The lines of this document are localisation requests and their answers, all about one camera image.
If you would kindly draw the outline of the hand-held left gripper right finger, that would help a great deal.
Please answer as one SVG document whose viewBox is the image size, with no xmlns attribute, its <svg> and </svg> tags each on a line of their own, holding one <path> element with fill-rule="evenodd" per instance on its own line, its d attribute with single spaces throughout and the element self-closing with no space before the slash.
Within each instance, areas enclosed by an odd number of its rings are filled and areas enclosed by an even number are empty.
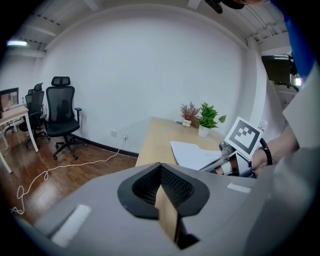
<svg viewBox="0 0 320 256">
<path fill-rule="evenodd" d="M 273 169 L 257 179 L 161 165 L 161 184 L 177 211 L 172 256 L 263 256 L 259 225 Z"/>
</svg>

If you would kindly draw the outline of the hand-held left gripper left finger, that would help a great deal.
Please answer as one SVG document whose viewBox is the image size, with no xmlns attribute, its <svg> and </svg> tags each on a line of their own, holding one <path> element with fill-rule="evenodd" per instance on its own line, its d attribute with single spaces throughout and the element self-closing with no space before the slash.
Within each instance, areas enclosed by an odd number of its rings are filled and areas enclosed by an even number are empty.
<svg viewBox="0 0 320 256">
<path fill-rule="evenodd" d="M 147 203 L 129 179 L 137 166 L 94 178 L 48 210 L 33 226 L 33 241 L 50 256 L 171 256 L 179 248 L 156 219 L 128 211 Z"/>
</svg>

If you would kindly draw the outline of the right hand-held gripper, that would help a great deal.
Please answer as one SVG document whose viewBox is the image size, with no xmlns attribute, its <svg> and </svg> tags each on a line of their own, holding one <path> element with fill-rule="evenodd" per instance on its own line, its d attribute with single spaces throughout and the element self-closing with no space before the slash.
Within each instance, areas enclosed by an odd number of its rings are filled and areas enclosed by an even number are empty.
<svg viewBox="0 0 320 256">
<path fill-rule="evenodd" d="M 216 173 L 221 167 L 223 173 L 232 173 L 230 160 L 235 158 L 240 177 L 252 177 L 252 157 L 258 148 L 263 132 L 241 117 L 237 117 L 224 141 L 219 144 L 221 156 L 202 167 L 199 171 Z"/>
</svg>

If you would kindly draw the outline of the person's right hand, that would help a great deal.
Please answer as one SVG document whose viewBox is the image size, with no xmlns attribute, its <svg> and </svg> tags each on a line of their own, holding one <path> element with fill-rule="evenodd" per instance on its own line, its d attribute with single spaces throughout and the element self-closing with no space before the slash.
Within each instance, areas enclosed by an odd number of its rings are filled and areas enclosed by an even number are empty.
<svg viewBox="0 0 320 256">
<path fill-rule="evenodd" d="M 261 170 L 268 165 L 267 156 L 262 149 L 257 149 L 252 156 L 252 170 L 258 176 Z"/>
</svg>

